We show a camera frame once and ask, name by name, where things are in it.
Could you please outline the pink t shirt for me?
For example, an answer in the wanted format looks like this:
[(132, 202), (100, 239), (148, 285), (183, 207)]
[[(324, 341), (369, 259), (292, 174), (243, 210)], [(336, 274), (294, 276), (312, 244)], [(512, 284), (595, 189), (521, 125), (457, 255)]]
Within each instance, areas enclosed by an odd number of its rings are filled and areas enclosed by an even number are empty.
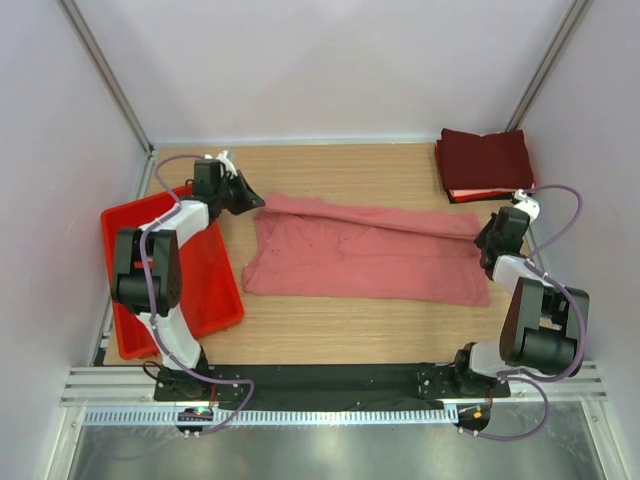
[(491, 303), (473, 214), (272, 193), (254, 228), (257, 251), (242, 273), (248, 293)]

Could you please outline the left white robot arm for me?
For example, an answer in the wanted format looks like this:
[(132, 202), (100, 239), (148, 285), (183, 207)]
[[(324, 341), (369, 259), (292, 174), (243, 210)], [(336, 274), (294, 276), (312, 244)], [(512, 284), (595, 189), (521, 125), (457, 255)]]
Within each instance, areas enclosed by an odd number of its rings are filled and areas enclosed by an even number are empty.
[[(192, 159), (191, 192), (178, 196), (160, 169), (179, 159)], [(180, 248), (210, 227), (226, 210), (240, 215), (261, 208), (264, 200), (249, 186), (232, 154), (178, 154), (157, 164), (154, 176), (170, 197), (169, 206), (138, 227), (115, 236), (111, 298), (144, 325), (168, 370), (180, 372), (177, 388), (191, 400), (204, 398), (212, 377), (202, 346), (190, 333), (180, 302)]]

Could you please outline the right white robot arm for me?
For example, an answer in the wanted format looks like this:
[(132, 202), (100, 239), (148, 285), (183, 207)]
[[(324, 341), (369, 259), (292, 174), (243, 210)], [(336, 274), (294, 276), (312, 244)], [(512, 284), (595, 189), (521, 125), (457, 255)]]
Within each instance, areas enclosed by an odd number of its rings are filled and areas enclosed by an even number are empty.
[(521, 254), (539, 213), (533, 200), (502, 207), (474, 240), (481, 268), (511, 301), (498, 340), (469, 343), (457, 352), (450, 382), (461, 395), (483, 395), (507, 375), (554, 382), (582, 367), (589, 295), (556, 284)]

